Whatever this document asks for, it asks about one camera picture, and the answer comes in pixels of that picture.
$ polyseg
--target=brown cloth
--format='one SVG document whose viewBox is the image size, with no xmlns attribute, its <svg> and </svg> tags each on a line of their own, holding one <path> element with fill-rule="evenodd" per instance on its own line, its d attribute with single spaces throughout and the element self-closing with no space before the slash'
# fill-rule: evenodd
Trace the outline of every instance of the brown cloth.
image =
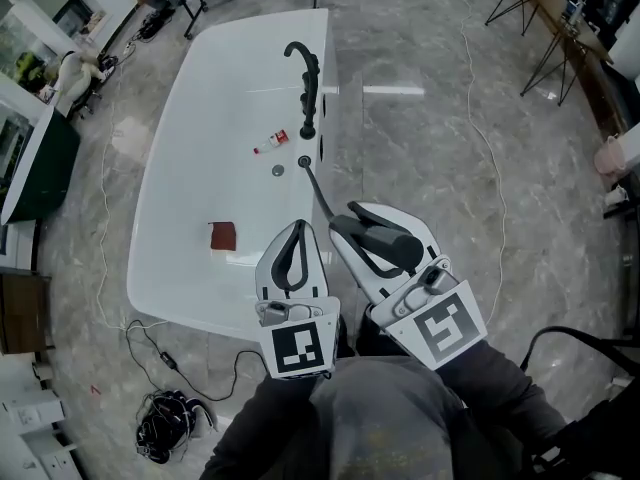
<svg viewBox="0 0 640 480">
<path fill-rule="evenodd" d="M 216 251 L 236 250 L 236 227 L 233 222 L 209 222 L 211 230 L 211 248 Z"/>
</svg>

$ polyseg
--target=green object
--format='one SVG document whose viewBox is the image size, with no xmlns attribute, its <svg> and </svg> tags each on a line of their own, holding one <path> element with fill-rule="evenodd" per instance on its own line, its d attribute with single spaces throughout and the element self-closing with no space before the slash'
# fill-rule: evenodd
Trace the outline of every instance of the green object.
<svg viewBox="0 0 640 480">
<path fill-rule="evenodd" d="M 37 137 L 34 137 L 34 135 L 38 133 L 39 128 L 40 125 L 34 130 L 16 171 L 27 167 L 21 164 L 29 161 L 26 149 L 28 149 L 29 146 L 35 146 L 35 144 L 31 143 L 37 140 Z M 78 135 L 78 132 L 62 114 L 54 110 L 48 125 L 46 125 L 42 141 L 35 154 L 31 168 L 28 170 L 24 187 L 18 196 L 18 202 L 11 212 L 7 223 L 41 219 L 52 213 L 62 204 L 67 195 L 71 173 L 73 172 L 73 164 L 75 163 L 79 146 L 80 135 Z M 14 176 L 12 186 L 9 187 L 7 200 L 13 199 L 10 198 L 9 195 L 12 189 L 18 188 L 13 186 L 16 178 L 17 176 Z"/>
</svg>

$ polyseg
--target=white cable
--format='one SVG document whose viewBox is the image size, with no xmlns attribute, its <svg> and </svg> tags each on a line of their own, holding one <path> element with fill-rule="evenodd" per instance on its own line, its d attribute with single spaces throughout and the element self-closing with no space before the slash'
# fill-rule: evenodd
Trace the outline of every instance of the white cable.
<svg viewBox="0 0 640 480">
<path fill-rule="evenodd" d="M 123 59 L 122 62 L 124 62 L 126 59 L 128 59 L 131 56 L 131 54 L 129 54 L 125 59 Z M 120 63 L 120 76 L 118 77 L 118 86 L 116 87 L 116 93 L 113 97 L 113 101 L 111 103 L 111 129 L 109 131 L 109 136 L 107 137 L 107 139 L 104 141 L 104 148 L 102 149 L 102 165 L 101 165 L 101 170 L 100 170 L 100 190 L 102 191 L 102 197 L 103 197 L 103 201 L 104 201 L 104 209 L 107 212 L 107 220 L 104 223 L 104 231 L 102 232 L 102 237 L 100 237 L 100 254 L 102 255 L 102 264 L 104 267 L 103 273 L 102 273 L 102 279 L 100 280 L 100 286 L 98 287 L 98 291 L 96 292 L 96 303 L 98 304 L 98 308 L 100 308 L 100 313 L 102 314 L 102 320 L 103 323 L 106 327 L 108 327 L 109 329 L 118 329 L 119 331 L 123 331 L 123 332 L 127 332 L 127 327 L 126 327 L 126 321 L 124 319 L 124 317 L 122 317 L 122 320 L 120 321 L 120 325 L 111 325 L 108 321 L 107 321 L 107 315 L 104 312 L 104 308 L 102 307 L 102 302 L 100 301 L 100 295 L 102 295 L 102 289 L 104 288 L 104 283 L 107 280 L 107 277 L 109 275 L 109 265 L 107 264 L 107 257 L 105 255 L 104 252 L 104 241 L 107 238 L 107 232 L 109 230 L 109 222 L 111 221 L 111 212 L 109 211 L 109 201 L 107 198 L 107 192 L 104 189 L 104 160 L 105 157 L 107 156 L 107 148 L 109 147 L 109 144 L 111 143 L 111 140 L 113 139 L 113 133 L 114 133 L 114 129 L 115 129 L 115 115 L 116 115 L 116 102 L 118 101 L 118 98 L 120 97 L 120 88 L 122 86 L 122 72 L 123 72 L 124 68 L 122 67 L 122 63 Z M 155 327 L 156 325 L 161 325 L 161 324 L 166 324 L 167 321 L 166 320 L 161 320 L 160 322 L 156 322 L 154 324 L 151 324 L 149 326 L 142 326 L 142 325 L 136 325 L 131 327 L 130 329 L 128 329 L 129 331 L 132 331 L 133 329 L 151 329 L 152 327 Z"/>
<path fill-rule="evenodd" d="M 491 319 L 493 318 L 493 314 L 496 311 L 496 306 L 498 305 L 498 297 L 500 296 L 500 291 L 502 290 L 502 281 L 504 276 L 502 271 L 502 256 L 504 253 L 504 248 L 507 244 L 506 220 L 507 220 L 508 209 L 507 209 L 507 202 L 504 200 L 504 196 L 502 195 L 502 175 L 500 174 L 500 168 L 498 167 L 498 162 L 496 161 L 496 156 L 493 152 L 493 148 L 491 147 L 491 143 L 489 142 L 485 134 L 482 132 L 482 130 L 478 128 L 476 123 L 473 121 L 473 118 L 471 117 L 471 88 L 473 87 L 473 82 L 476 81 L 476 75 L 473 72 L 473 58 L 471 57 L 471 51 L 469 50 L 469 41 L 467 40 L 467 36 L 464 33 L 464 24 L 469 18 L 471 18 L 471 16 L 473 16 L 473 9 L 471 8 L 471 5 L 469 4 L 469 2 L 467 2 L 467 0 L 462 0 L 462 1 L 465 4 L 467 4 L 467 7 L 469 8 L 468 16 L 466 18 L 463 18 L 460 21 L 460 34 L 464 38 L 464 45 L 467 49 L 467 56 L 469 57 L 469 72 L 471 73 L 471 83 L 469 83 L 469 89 L 467 90 L 467 115 L 469 118 L 469 123 L 471 123 L 471 126 L 473 126 L 476 132 L 478 132 L 480 137 L 482 137 L 484 142 L 487 144 L 487 147 L 489 148 L 489 153 L 491 154 L 491 161 L 493 162 L 493 167 L 495 168 L 496 174 L 498 175 L 498 194 L 500 195 L 500 200 L 502 201 L 502 207 L 504 209 L 504 212 L 502 213 L 502 246 L 500 247 L 500 258 L 498 260 L 498 267 L 500 269 L 500 282 L 498 283 L 496 296 L 493 299 L 493 307 L 491 308 L 491 314 L 489 315 L 489 318 L 486 321 L 486 325 L 488 326 L 489 322 L 491 322 Z"/>
</svg>

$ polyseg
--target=floor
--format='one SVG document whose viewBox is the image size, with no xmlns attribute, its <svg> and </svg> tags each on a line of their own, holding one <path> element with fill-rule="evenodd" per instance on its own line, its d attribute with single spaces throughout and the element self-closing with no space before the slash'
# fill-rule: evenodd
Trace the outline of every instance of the floor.
<svg viewBox="0 0 640 480">
<path fill-rule="evenodd" d="M 467 0 L 473 11 L 466 33 L 476 80 L 471 107 L 493 144 L 509 211 L 504 283 L 489 325 L 491 343 L 519 361 L 539 328 L 564 324 L 602 337 L 619 327 L 621 230 L 601 218 L 604 184 L 592 157 L 601 142 L 587 100 L 574 87 L 557 106 L 559 77 L 519 96 L 550 34 L 535 18 L 527 35 L 517 13 L 484 19 L 497 0 Z M 422 219 L 454 271 L 468 279 L 485 317 L 499 282 L 502 205 L 496 173 L 482 138 L 467 120 L 471 81 L 460 20 L 463 0 L 320 0 L 334 18 L 343 106 L 334 192 L 350 200 L 389 203 Z M 311 0 L 210 0 L 194 33 L 216 23 L 307 8 Z M 137 30 L 138 12 L 113 51 Z M 125 286 L 128 247 L 138 190 L 154 130 L 189 42 L 179 10 L 150 44 L 137 44 L 103 89 L 96 112 L 77 126 L 83 141 L 65 204 L 46 222 L 40 268 L 52 276 L 54 387 L 65 403 L 64 428 L 79 445 L 90 478 L 107 480 L 197 478 L 220 433 L 193 441 L 182 461 L 157 466 L 135 453 L 134 415 L 151 389 L 133 363 L 123 333 L 103 324 L 96 304 L 104 246 L 109 277 L 102 304 L 111 325 L 140 317 Z M 412 94 L 381 94 L 379 87 Z M 111 119 L 113 115 L 113 133 Z M 350 332 L 364 298 L 344 272 L 331 272 Z M 253 343 L 179 325 L 152 336 L 182 365 L 193 384 L 212 396 L 229 390 L 237 351 Z M 132 333 L 133 350 L 156 383 L 191 391 Z M 564 337 L 544 338 L 530 373 L 567 417 L 580 417 L 599 401 L 611 374 L 606 360 Z M 256 358 L 243 357 L 235 395 L 215 404 L 224 430 L 263 376 Z"/>
</svg>

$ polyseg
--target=black faucet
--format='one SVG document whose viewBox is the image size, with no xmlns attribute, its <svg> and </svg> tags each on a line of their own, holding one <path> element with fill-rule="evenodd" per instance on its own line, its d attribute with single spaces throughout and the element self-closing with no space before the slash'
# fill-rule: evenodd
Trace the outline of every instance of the black faucet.
<svg viewBox="0 0 640 480">
<path fill-rule="evenodd" d="M 304 94 L 300 96 L 302 102 L 302 113 L 305 115 L 304 124 L 300 129 L 300 136 L 303 139 L 311 139 L 315 136 L 316 130 L 313 127 L 313 115 L 316 112 L 316 97 L 318 95 L 318 74 L 320 73 L 320 63 L 318 57 L 298 41 L 289 43 L 284 50 L 285 57 L 291 57 L 291 52 L 298 50 L 307 64 L 307 72 L 302 75 L 304 82 Z"/>
</svg>

